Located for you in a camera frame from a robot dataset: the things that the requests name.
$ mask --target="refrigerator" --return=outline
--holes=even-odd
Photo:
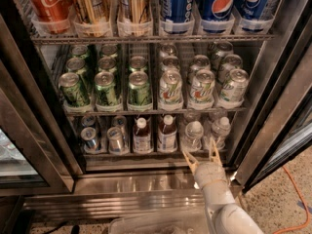
[[[35,221],[114,218],[164,209],[204,206],[200,190],[182,153],[156,152],[157,117],[168,113],[157,104],[157,50],[175,43],[185,71],[208,42],[229,41],[243,58],[250,83],[244,103],[225,109],[231,132],[220,158],[234,195],[248,192],[291,158],[311,145],[311,0],[281,0],[267,34],[205,34],[162,36],[157,17],[153,34],[80,38],[39,35],[31,23],[28,0],[0,0],[0,129],[17,151],[0,160],[0,195],[11,217],[34,211]],[[152,13],[157,14],[157,0]],[[119,44],[122,56],[123,108],[116,112],[68,112],[58,79],[72,45]],[[129,108],[128,59],[149,60],[153,105],[147,111]],[[209,112],[200,110],[205,121]],[[189,112],[184,105],[176,117]],[[96,116],[106,128],[112,117],[127,117],[130,131],[135,115],[151,115],[154,151],[149,154],[86,153],[80,138],[81,119]],[[194,156],[207,162],[207,151]],[[3,222],[10,228],[10,221]]]

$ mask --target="bottle cap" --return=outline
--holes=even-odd
[[[140,129],[143,129],[146,127],[146,120],[144,118],[138,118],[136,124]]]
[[[228,126],[228,125],[230,125],[230,121],[228,120],[227,117],[222,117],[220,119],[220,124],[221,124],[221,126]]]
[[[165,123],[165,125],[171,125],[171,124],[173,123],[173,121],[174,121],[174,118],[173,118],[173,116],[171,116],[171,115],[166,115],[166,116],[164,117],[164,123]]]

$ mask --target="green can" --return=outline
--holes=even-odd
[[[77,74],[62,74],[58,84],[69,106],[80,107],[90,104],[87,89]]]
[[[129,104],[147,105],[152,102],[148,76],[143,71],[133,72],[129,76]]]
[[[112,106],[118,104],[114,75],[110,72],[102,71],[96,75],[97,104],[102,106]]]
[[[148,73],[147,60],[144,57],[136,56],[130,59],[129,70],[133,73],[136,71],[143,71]]]
[[[86,65],[86,62],[82,58],[71,58],[67,61],[66,68],[68,72],[80,77],[90,94],[93,88],[93,71]]]

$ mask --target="robotic arm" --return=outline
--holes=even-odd
[[[210,233],[263,234],[254,220],[235,203],[219,158],[200,164],[189,152],[183,151],[183,154],[203,192]]]

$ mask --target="soda can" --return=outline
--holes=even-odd
[[[208,69],[199,70],[192,81],[190,97],[197,103],[208,102],[215,87],[215,75]]]
[[[70,56],[72,58],[80,58],[83,59],[89,68],[92,70],[96,69],[96,57],[91,50],[92,47],[88,47],[87,45],[73,45],[70,48]]]
[[[175,69],[165,71],[160,79],[159,98],[166,104],[177,104],[181,98],[182,79]]]
[[[179,71],[179,61],[175,56],[168,56],[163,58],[163,61],[160,64],[162,72],[165,72],[168,69],[176,69]]]
[[[145,23],[150,21],[149,0],[119,0],[122,22]]]
[[[58,22],[67,20],[69,14],[68,0],[29,0],[37,18],[43,22]],[[48,30],[52,34],[63,33],[68,27],[57,24],[48,25]]]
[[[208,44],[207,56],[211,62],[214,74],[217,73],[221,61],[230,54],[234,54],[233,45],[230,42],[219,41]]]
[[[203,20],[225,21],[229,20],[234,0],[205,0],[201,12]],[[224,30],[208,30],[210,33],[221,33]]]
[[[110,72],[102,71],[95,77],[97,104],[102,106],[112,106],[119,103],[114,75]]]
[[[243,60],[238,55],[227,55],[217,71],[217,83],[222,86],[227,73],[235,68],[243,68]]]
[[[280,0],[245,0],[242,17],[246,20],[271,20],[275,15]]]
[[[193,78],[196,73],[204,68],[211,69],[211,62],[209,61],[209,58],[204,55],[195,56],[193,62],[187,69],[187,83],[192,84]]]
[[[226,75],[219,99],[226,102],[242,101],[249,83],[249,75],[243,69],[232,69]]]
[[[150,84],[145,72],[133,72],[129,76],[129,104],[148,105],[152,102]]]
[[[147,59],[140,56],[135,56],[130,59],[129,70],[131,72],[143,71],[148,73]]]
[[[162,20],[175,23],[190,21],[192,4],[193,0],[162,0]]]
[[[125,141],[121,129],[118,127],[110,128],[107,131],[109,140],[109,151],[115,154],[121,154],[125,149]]]
[[[85,128],[80,134],[81,139],[84,140],[89,150],[100,150],[100,138],[94,128]]]
[[[68,72],[79,75],[90,94],[93,88],[93,71],[86,65],[86,62],[82,58],[70,58],[66,63],[66,68]]]
[[[69,106],[80,107],[90,104],[87,89],[77,74],[62,74],[58,84]]]
[[[172,43],[160,44],[159,61],[162,62],[168,56],[177,56],[176,45]]]

